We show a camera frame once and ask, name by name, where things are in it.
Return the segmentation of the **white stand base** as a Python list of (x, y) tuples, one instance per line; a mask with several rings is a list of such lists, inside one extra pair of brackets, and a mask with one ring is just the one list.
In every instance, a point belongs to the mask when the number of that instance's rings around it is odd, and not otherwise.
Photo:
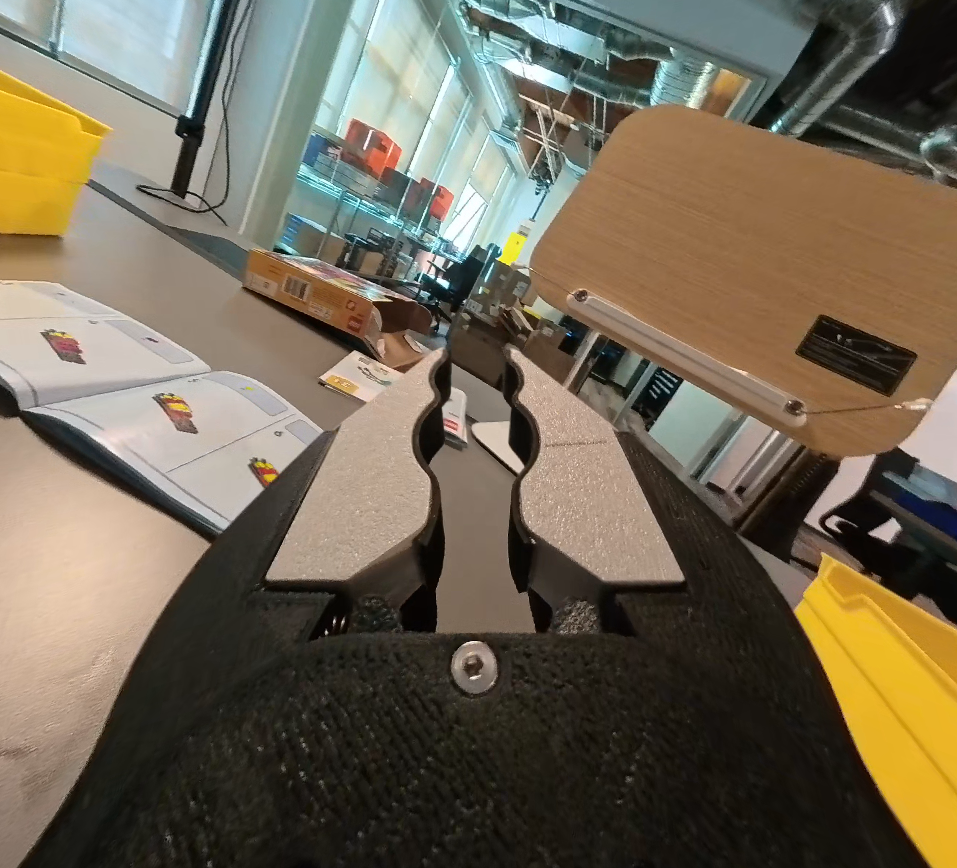
[(509, 444), (510, 421), (477, 421), (471, 426), (472, 437), (489, 455), (518, 476), (524, 462)]

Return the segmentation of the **black office chair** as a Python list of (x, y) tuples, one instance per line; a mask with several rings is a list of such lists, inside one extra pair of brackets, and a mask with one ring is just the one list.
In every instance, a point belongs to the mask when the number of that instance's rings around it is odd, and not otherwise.
[(465, 300), (485, 272), (490, 260), (496, 259), (498, 248), (476, 246), (461, 261), (441, 268), (437, 276), (423, 276), (417, 285), (415, 300), (430, 313), (437, 327), (442, 321), (452, 324)]

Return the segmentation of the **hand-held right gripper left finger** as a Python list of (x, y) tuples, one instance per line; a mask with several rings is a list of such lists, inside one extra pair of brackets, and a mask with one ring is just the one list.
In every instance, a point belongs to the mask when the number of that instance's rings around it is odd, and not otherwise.
[(265, 575), (401, 608), (435, 602), (444, 562), (432, 461), (445, 446), (451, 360), (435, 349), (335, 431)]

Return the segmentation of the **black stand pole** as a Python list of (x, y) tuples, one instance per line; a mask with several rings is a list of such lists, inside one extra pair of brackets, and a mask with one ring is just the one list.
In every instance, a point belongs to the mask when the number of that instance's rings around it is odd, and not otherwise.
[(252, 17), (256, 0), (221, 0), (212, 23), (209, 44), (200, 62), (198, 82), (185, 113), (176, 121), (175, 135), (180, 140), (173, 176), (169, 186), (172, 204), (192, 214), (218, 215), (228, 199), (223, 192), (217, 203), (210, 203), (201, 193), (190, 190), (199, 150), (206, 136), (209, 110), (215, 96), (220, 98), (222, 128), (229, 131), (228, 101), (237, 71), (238, 46)]

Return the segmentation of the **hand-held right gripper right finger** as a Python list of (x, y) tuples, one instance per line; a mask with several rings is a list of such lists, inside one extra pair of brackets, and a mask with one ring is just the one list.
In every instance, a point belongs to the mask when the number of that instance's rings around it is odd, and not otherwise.
[(509, 570), (534, 619), (568, 603), (601, 619), (620, 593), (686, 580), (612, 424), (516, 348), (504, 352)]

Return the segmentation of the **black equipment rack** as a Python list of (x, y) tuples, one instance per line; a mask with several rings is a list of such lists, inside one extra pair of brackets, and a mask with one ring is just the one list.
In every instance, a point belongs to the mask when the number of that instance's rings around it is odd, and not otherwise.
[(655, 368), (650, 381), (642, 392), (639, 407), (646, 430), (650, 430), (659, 419), (683, 382), (683, 378), (676, 373), (661, 366)]

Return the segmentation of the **metal shelf rack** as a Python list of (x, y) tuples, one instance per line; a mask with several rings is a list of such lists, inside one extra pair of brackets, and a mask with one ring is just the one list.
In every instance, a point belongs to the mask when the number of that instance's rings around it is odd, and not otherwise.
[(417, 219), (418, 179), (400, 168), (376, 180), (341, 160), (342, 138), (311, 131), (273, 250), (317, 259), (377, 281), (418, 284), (466, 255), (443, 231), (447, 218)]

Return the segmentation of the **light wooden table board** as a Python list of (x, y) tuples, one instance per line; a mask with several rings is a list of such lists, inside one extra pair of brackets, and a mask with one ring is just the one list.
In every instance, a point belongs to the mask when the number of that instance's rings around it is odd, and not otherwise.
[(530, 269), (551, 306), (828, 455), (906, 441), (955, 373), (955, 190), (700, 110), (626, 117)]

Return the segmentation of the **stack of cardboard boxes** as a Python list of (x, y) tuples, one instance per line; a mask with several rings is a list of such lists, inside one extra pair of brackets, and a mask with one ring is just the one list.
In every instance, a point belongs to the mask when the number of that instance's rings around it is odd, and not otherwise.
[(577, 364), (568, 324), (533, 311), (537, 292), (522, 265), (488, 262), (461, 301), (448, 333), (452, 363), (495, 389), (505, 352), (516, 348), (547, 375), (568, 384)]

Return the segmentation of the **blue plastic rack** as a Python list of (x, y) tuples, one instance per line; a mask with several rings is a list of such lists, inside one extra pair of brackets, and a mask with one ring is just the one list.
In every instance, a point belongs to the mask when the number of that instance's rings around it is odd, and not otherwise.
[(880, 492), (944, 535), (956, 538), (956, 482), (918, 464), (909, 475), (885, 472)]

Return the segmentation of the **lego instruction booklet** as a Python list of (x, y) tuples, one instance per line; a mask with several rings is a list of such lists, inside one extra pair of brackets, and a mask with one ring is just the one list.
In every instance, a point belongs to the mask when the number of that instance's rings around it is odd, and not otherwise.
[(1, 382), (33, 426), (208, 536), (322, 434), (256, 379), (53, 282), (2, 281)]

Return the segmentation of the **orange and black crate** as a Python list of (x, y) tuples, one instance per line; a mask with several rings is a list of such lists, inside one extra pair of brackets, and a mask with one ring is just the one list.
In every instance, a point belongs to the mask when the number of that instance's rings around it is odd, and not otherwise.
[(444, 221), (452, 210), (455, 195), (445, 186), (427, 178), (419, 178), (419, 210), (417, 219)]
[(342, 138), (341, 160), (376, 180), (396, 169), (402, 148), (389, 135), (363, 121), (349, 120)]

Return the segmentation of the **white paper leaflet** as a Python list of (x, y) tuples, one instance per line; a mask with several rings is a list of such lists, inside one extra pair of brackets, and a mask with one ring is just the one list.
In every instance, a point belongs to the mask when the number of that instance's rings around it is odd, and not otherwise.
[[(396, 384), (405, 373), (389, 368), (370, 356), (353, 351), (318, 378), (318, 383), (340, 395), (349, 396), (362, 403), (372, 401), (386, 389)], [(447, 445), (459, 450), (468, 446), (467, 396), (457, 388), (451, 388), (443, 404), (442, 420)]]

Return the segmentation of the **orange lego box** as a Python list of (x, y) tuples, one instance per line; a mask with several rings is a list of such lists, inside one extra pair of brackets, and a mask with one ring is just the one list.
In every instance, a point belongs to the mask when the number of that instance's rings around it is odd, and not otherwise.
[(314, 258), (253, 249), (247, 253), (242, 283), (379, 359), (388, 335), (411, 331), (426, 336), (433, 325), (421, 303)]

